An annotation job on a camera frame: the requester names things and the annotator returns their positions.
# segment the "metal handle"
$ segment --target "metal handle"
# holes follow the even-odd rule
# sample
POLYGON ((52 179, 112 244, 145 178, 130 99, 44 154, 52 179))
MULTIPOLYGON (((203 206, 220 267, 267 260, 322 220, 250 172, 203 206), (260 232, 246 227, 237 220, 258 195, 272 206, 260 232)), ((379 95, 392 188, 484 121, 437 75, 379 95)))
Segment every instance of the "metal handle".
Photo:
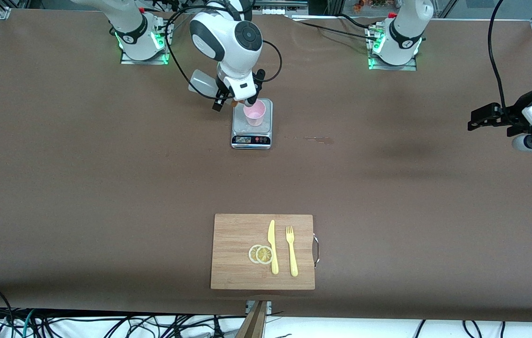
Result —
POLYGON ((316 265, 320 261, 320 242, 318 242, 318 237, 316 237, 316 234, 314 234, 314 241, 316 242, 316 261, 314 262, 314 268, 316 269, 316 265))

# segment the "yellow knife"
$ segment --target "yellow knife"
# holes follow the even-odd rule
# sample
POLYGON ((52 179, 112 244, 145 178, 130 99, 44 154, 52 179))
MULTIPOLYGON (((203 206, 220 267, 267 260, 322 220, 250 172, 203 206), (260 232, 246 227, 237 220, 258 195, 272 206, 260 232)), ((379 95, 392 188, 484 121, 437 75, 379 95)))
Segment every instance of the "yellow knife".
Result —
POLYGON ((278 259, 276 258, 276 242, 274 240, 274 220, 270 221, 270 228, 268 228, 268 242, 272 246, 272 262, 270 266, 272 267, 272 273, 278 274, 278 259))

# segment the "white floor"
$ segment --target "white floor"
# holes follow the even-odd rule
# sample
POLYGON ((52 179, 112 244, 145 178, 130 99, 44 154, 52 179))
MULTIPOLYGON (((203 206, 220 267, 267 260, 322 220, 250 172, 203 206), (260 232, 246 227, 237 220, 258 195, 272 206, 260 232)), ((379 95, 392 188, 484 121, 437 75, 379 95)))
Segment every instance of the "white floor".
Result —
MULTIPOLYGON (((131 321, 132 325, 139 323, 144 317, 131 321)), ((210 316, 196 316, 189 323, 211 318, 210 316)), ((173 317, 158 317, 159 323, 172 323, 173 317)), ((117 321, 101 321, 93 323, 78 323, 60 321, 51 325, 53 330, 63 338, 101 338, 117 321)), ((222 319, 221 329, 224 332, 236 330, 242 319, 222 319)), ((419 320, 399 319, 333 319, 333 318, 304 318, 304 317, 272 317, 268 319, 264 338, 279 338, 291 334, 290 338, 414 338, 419 320)), ((499 338, 499 322, 477 321, 483 338, 499 338)), ((158 334, 155 326, 145 325, 147 329, 158 334)), ((468 328, 476 337, 472 324, 468 328)), ((113 338, 124 338, 129 329, 128 324, 122 325, 113 338)), ((182 331, 184 338, 192 338, 203 332, 213 332, 211 329, 196 328, 182 331)), ((9 329, 1 332, 0 338, 11 336, 9 329)), ((136 330, 130 338, 153 338, 147 330, 136 330)), ((461 321, 426 321, 420 338, 468 338, 463 330, 461 321)), ((532 323, 507 323, 505 338, 532 338, 532 323)))

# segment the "lime slice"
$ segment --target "lime slice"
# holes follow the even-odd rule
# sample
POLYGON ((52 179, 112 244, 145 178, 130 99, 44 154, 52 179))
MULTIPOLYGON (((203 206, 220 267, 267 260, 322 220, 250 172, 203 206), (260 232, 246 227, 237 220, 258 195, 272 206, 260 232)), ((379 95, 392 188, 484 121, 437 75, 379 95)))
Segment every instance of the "lime slice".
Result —
POLYGON ((260 262, 257 260, 257 250, 261 248, 262 246, 260 244, 256 244, 255 246, 252 246, 251 249, 249 249, 249 259, 255 264, 259 264, 260 262))
POLYGON ((261 264, 270 264, 272 261, 272 248, 270 246, 261 246, 257 249, 257 261, 261 264))

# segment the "brown table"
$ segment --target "brown table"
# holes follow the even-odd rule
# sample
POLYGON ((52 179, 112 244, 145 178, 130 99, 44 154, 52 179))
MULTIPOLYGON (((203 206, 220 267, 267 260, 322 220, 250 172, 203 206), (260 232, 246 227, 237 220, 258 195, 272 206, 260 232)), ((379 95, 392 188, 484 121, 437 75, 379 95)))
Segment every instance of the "brown table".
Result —
MULTIPOLYGON (((230 148, 230 113, 173 64, 118 64, 101 13, 0 21, 0 289, 12 305, 242 313, 269 299, 290 316, 532 321, 532 154, 503 128, 466 130, 498 100, 487 22, 431 22, 418 71, 392 72, 369 70, 358 39, 254 21, 285 60, 263 90, 270 151, 230 148), (210 290, 216 213, 313 214, 316 290, 210 290)), ((532 33, 496 28, 512 103, 532 89, 532 33)), ((189 75, 215 73, 186 28, 174 39, 189 75)), ((277 65, 265 47, 259 66, 277 65)))

